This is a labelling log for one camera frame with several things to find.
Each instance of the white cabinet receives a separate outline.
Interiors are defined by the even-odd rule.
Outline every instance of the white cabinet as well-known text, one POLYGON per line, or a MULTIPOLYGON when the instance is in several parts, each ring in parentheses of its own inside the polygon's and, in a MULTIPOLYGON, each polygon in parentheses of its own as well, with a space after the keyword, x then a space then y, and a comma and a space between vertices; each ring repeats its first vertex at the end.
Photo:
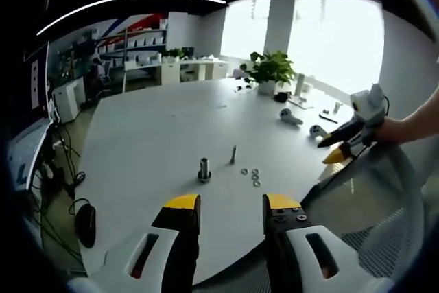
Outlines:
POLYGON ((180 63, 165 63, 158 68, 160 85, 180 82, 180 63))
POLYGON ((62 123, 75 120, 85 99, 82 78, 68 82, 53 91, 56 108, 62 123))
POLYGON ((228 63, 206 65, 206 80, 223 79, 227 76, 228 63))

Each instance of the computer mouse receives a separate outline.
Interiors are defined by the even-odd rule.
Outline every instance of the computer mouse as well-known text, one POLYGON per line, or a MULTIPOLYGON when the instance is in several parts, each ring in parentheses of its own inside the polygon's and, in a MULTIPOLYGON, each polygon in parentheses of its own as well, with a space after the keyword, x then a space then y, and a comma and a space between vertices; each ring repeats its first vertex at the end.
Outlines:
POLYGON ((90 204, 82 205, 75 216, 76 236, 87 248, 93 247, 96 240, 96 209, 90 204))

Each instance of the bright window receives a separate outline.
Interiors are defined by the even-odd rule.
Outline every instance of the bright window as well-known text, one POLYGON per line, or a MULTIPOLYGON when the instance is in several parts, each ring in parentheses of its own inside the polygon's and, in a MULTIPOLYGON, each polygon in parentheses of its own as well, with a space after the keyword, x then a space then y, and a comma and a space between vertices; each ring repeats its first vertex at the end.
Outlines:
POLYGON ((250 59, 250 53, 263 53, 267 34, 270 0, 240 0, 226 10, 221 55, 250 59))
POLYGON ((355 93, 378 82, 383 49, 380 3, 296 0, 288 56, 297 72, 355 93))

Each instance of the green leaves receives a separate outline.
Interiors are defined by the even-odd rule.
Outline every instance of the green leaves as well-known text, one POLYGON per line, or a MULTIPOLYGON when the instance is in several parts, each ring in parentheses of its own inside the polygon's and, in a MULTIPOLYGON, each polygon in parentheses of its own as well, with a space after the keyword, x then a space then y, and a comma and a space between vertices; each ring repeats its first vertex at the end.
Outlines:
POLYGON ((247 65, 243 63, 239 68, 246 72, 250 77, 245 78, 246 83, 251 82, 268 82, 274 80, 275 82, 291 84, 291 80, 296 73, 292 69, 292 61, 288 60, 288 55, 277 51, 276 53, 264 53, 263 55, 253 52, 250 54, 253 62, 253 68, 248 69, 247 65))

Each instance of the white round table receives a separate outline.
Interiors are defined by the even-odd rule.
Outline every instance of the white round table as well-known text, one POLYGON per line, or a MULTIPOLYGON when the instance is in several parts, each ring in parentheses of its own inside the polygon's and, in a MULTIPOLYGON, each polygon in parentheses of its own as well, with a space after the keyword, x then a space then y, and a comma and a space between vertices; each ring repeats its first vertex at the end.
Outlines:
POLYGON ((233 79, 185 82, 124 93, 97 107, 82 153, 85 181, 76 198, 96 208, 94 247, 81 246, 87 273, 104 263, 108 250, 141 227, 149 227, 162 206, 183 194, 201 195, 200 256, 193 283, 235 263, 263 241, 262 196, 286 194, 302 200, 324 170, 326 148, 318 149, 309 128, 335 129, 319 118, 333 101, 302 110, 276 103, 256 91, 236 92, 233 79), (304 124, 280 120, 288 107, 304 124), (229 164, 237 145, 234 165, 229 164), (206 157, 211 181, 197 181, 206 157), (249 174, 243 175, 242 169, 249 174), (260 187, 251 171, 259 170, 260 187))

